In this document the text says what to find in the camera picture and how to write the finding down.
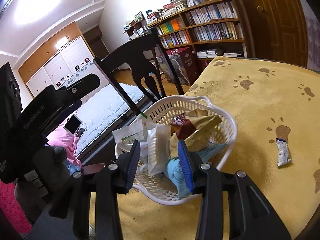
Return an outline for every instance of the white plastic basket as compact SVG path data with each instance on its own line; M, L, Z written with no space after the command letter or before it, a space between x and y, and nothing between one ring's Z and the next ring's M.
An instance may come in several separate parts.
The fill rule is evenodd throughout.
M199 100L205 101L208 106L197 103L196 101ZM227 111L213 105L209 98L205 96L185 97L177 95L162 98L150 106L144 114L150 117L154 123L169 125L173 117L195 109L208 110L209 115L217 114L222 120L219 125L215 126L210 138L210 141L214 143L227 143L227 146L215 155L212 163L218 170L221 170L233 149L237 136L236 121ZM121 148L116 145L116 158L121 153ZM150 177L147 172L145 174L136 173L135 179L137 181L133 184L135 189L162 205L179 205L196 197L196 195L188 195L185 198L178 199L176 186L163 174Z

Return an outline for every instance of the white mattress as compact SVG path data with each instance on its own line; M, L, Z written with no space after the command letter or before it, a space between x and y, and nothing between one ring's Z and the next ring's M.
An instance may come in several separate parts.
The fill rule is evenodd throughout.
M133 102L138 102L144 94L136 86L120 83ZM85 128L77 144L76 156L103 133L114 121L120 118L129 106L112 85L107 85L85 102L76 115L82 120L80 128Z

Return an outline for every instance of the silver screw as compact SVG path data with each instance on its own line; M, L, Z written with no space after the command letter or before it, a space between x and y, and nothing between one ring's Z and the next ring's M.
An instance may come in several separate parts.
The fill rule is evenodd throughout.
M82 173L80 171L76 171L72 176L76 179L79 179L82 176Z
M200 168L203 169L203 170L208 170L208 169L210 169L210 164L208 164L208 163L202 163L202 164L200 165Z
M237 172L237 176L240 177L240 178L244 178L245 175L246 175L246 174L245 174L244 171L238 171L238 172Z
M118 168L118 165L115 164L115 163L112 163L112 164L110 164L110 165L108 166L108 168L109 168L109 170L114 171L114 170L116 170L116 169Z

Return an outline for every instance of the black wooden chair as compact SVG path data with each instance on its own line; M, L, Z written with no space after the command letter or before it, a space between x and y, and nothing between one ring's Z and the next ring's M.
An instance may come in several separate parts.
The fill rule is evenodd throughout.
M159 71L159 63L156 59L155 48L158 48L160 54L163 58L164 63L168 66L169 70L172 72L175 79L175 85L180 95L183 95L183 89L179 81L178 75L173 68L171 60L168 57L168 54L164 50L164 47L158 38L157 31L151 29L150 33L135 38L132 41L128 41L123 44L115 51L111 52L104 59L99 60L95 58L97 65L100 67L102 72L105 74L108 81L116 89L116 91L121 95L124 101L129 105L129 107L137 114L140 113L140 110L137 108L130 97L125 93L120 84L112 75L112 71L121 66L124 63L127 63L130 66L132 78L139 89L153 102L166 97L164 87L161 82L161 76ZM152 51L153 58L155 60L156 66L154 66L150 61L148 61L143 52ZM160 91L158 90L156 80L151 75L153 74L156 77L157 83L159 85ZM144 78L144 82L148 87L149 91L145 89L141 83L141 80Z

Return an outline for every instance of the yellow tablecloth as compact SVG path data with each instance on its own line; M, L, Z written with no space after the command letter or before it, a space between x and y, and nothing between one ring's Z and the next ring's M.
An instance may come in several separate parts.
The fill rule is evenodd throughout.
M234 116L238 136L222 171L244 170L294 239L320 203L319 74L284 63L216 57L186 95L207 96ZM288 140L292 157L284 168L276 166L279 137ZM200 198L162 206L131 190L118 203L125 240L195 239ZM228 226L227 208L224 213Z

